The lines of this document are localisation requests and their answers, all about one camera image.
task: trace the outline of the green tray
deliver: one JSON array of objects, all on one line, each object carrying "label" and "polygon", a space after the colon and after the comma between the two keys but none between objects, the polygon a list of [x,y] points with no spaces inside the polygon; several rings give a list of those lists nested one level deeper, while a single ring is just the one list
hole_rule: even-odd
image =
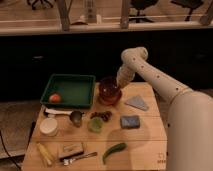
[{"label": "green tray", "polygon": [[[53,74],[41,97],[41,104],[52,108],[90,108],[93,102],[95,76]],[[60,103],[49,102],[50,95],[58,93]]]}]

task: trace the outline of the green vegetable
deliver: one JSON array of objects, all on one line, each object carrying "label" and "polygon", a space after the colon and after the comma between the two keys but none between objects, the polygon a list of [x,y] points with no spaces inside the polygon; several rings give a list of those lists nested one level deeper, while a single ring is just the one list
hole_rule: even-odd
[{"label": "green vegetable", "polygon": [[90,119],[88,123],[88,129],[95,133],[100,133],[102,128],[103,121],[100,117],[94,117]]},{"label": "green vegetable", "polygon": [[124,150],[125,148],[127,147],[126,143],[119,143],[119,144],[116,144],[112,147],[110,147],[103,155],[102,157],[102,160],[103,160],[103,163],[105,164],[106,163],[106,158],[112,154],[112,153],[115,153],[115,152],[119,152],[119,151],[122,151]]}]

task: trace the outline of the blue sponge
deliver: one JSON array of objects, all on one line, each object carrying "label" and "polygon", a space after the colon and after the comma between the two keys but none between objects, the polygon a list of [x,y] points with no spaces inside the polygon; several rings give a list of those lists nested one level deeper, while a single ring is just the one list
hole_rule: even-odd
[{"label": "blue sponge", "polygon": [[140,128],[140,118],[137,115],[121,116],[120,124],[123,129]]}]

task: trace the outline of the white container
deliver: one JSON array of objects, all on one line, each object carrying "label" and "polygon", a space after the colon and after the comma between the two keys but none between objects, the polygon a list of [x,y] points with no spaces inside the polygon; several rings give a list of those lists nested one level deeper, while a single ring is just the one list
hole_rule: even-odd
[{"label": "white container", "polygon": [[47,136],[55,136],[58,133],[58,122],[55,118],[46,118],[40,124],[40,131]]}]

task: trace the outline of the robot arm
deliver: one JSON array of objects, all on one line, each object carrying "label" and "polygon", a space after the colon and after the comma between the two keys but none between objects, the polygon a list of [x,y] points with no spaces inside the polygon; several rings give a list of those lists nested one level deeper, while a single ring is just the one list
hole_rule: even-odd
[{"label": "robot arm", "polygon": [[144,47],[126,49],[122,52],[121,58],[123,65],[117,74],[117,82],[121,88],[132,81],[135,72],[137,72],[168,103],[171,103],[178,94],[192,91],[188,86],[149,65],[145,61],[148,58],[148,52]]},{"label": "robot arm", "polygon": [[144,47],[126,49],[117,83],[123,88],[135,72],[170,104],[167,171],[213,170],[213,99],[149,65]]}]

